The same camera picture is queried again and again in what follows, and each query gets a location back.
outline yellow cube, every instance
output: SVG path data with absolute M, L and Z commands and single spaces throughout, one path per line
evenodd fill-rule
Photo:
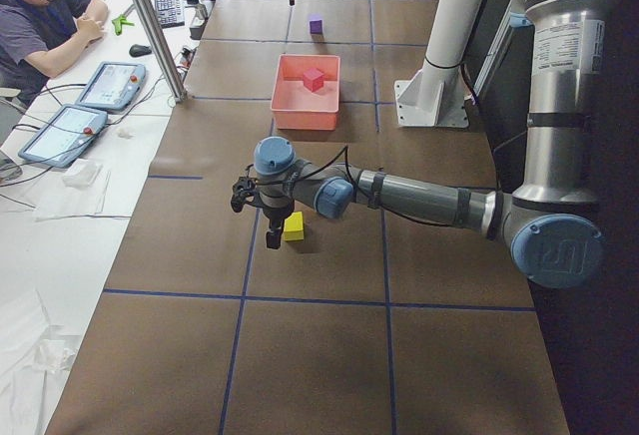
M 292 213 L 284 221 L 284 240 L 304 240 L 304 219 L 302 213 Z

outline green object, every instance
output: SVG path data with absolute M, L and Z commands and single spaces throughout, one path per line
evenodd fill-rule
M 120 36 L 122 34 L 122 26 L 135 26 L 135 24 L 127 20 L 127 17 L 124 14 L 112 19 L 111 22 L 116 30 L 116 36 Z

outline plastic container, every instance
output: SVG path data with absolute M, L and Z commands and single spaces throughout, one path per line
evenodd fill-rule
M 313 92 L 304 85 L 309 69 L 324 74 L 323 87 Z M 339 109 L 339 56 L 282 54 L 278 64 L 271 111 L 278 129 L 332 131 Z

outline tablet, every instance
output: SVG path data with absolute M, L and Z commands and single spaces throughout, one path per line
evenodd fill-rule
M 108 114 L 65 104 L 18 153 L 25 161 L 66 168 L 97 139 Z
M 76 104 L 104 111 L 122 111 L 140 91 L 146 73 L 143 64 L 105 61 L 91 77 Z

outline blue joint cap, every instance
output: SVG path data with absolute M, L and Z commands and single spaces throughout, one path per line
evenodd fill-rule
M 604 237 L 584 217 L 557 214 L 525 225 L 510 245 L 512 259 L 535 283 L 550 288 L 574 287 L 599 270 Z
M 254 152 L 254 166 L 258 174 L 273 176 L 288 169 L 296 159 L 290 141 L 272 136 L 262 139 Z
M 339 218 L 352 200 L 352 184 L 335 177 L 326 179 L 313 201 L 315 210 L 325 218 Z
M 532 22 L 526 18 L 525 14 L 521 13 L 510 13 L 510 27 L 511 28 L 526 28 L 528 26 L 532 26 Z

